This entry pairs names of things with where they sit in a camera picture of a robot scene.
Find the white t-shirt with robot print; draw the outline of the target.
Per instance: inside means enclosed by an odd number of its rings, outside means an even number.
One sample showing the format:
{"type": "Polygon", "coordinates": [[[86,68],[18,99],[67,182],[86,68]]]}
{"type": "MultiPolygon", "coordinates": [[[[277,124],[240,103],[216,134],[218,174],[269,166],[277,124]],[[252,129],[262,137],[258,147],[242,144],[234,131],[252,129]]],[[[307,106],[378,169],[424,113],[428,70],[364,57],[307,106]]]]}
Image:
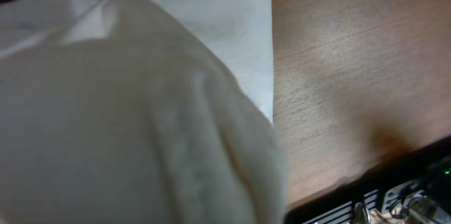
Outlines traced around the white t-shirt with robot print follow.
{"type": "Polygon", "coordinates": [[[1,5],[2,223],[282,223],[271,0],[1,5]]]}

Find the robot base with vents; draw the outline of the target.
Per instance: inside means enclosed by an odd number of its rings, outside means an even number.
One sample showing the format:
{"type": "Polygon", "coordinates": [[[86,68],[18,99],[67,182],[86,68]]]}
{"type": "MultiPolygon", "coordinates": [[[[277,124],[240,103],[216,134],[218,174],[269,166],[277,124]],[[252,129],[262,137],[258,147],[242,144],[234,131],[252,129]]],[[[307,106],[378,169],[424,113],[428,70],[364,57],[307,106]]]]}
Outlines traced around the robot base with vents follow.
{"type": "Polygon", "coordinates": [[[450,156],[450,137],[405,154],[365,172],[360,178],[291,210],[285,224],[345,223],[355,217],[354,206],[387,212],[400,198],[421,187],[430,167],[450,156]]]}

